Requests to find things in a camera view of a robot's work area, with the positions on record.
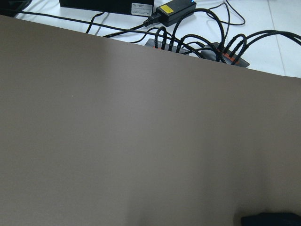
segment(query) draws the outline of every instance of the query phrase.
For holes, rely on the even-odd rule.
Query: black box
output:
[[[151,16],[154,0],[60,0],[61,7]]]

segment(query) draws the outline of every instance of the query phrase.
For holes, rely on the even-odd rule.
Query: white floor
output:
[[[155,7],[160,6],[169,0],[155,0]],[[210,8],[223,2],[223,0],[195,0],[198,8]],[[243,26],[231,26],[227,42],[239,33],[245,35],[262,30],[279,30],[293,32],[301,35],[301,0],[229,0],[230,4],[246,19]],[[25,11],[47,13],[57,16],[76,18],[90,21],[95,11],[61,8],[58,0],[33,0]],[[214,12],[222,20],[227,20],[225,7],[215,9]],[[65,29],[85,32],[86,24],[53,19],[49,17],[18,15],[17,18],[34,21],[42,24],[62,27]],[[104,14],[95,20],[96,23],[117,26],[121,28],[135,27],[145,20],[145,17],[127,16],[118,14]],[[231,14],[233,23],[240,23],[241,20],[235,14]],[[115,32],[106,28],[92,26],[90,34],[99,36]],[[180,25],[177,37],[194,33],[203,36],[211,42],[220,40],[220,32],[217,23],[210,19],[205,13],[195,13],[188,17]],[[141,34],[125,34],[115,39],[122,41],[135,41]],[[140,42],[144,45],[147,39]],[[264,38],[253,45],[244,53],[243,59],[251,65],[250,69],[278,75],[301,78],[301,46],[283,36],[271,36]]]

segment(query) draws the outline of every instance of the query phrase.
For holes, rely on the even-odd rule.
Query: power adapter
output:
[[[194,0],[173,0],[162,6],[157,7],[156,12],[153,13],[143,24],[148,26],[150,24],[162,23],[169,27],[179,21],[179,19],[187,12],[195,9],[197,3]]]

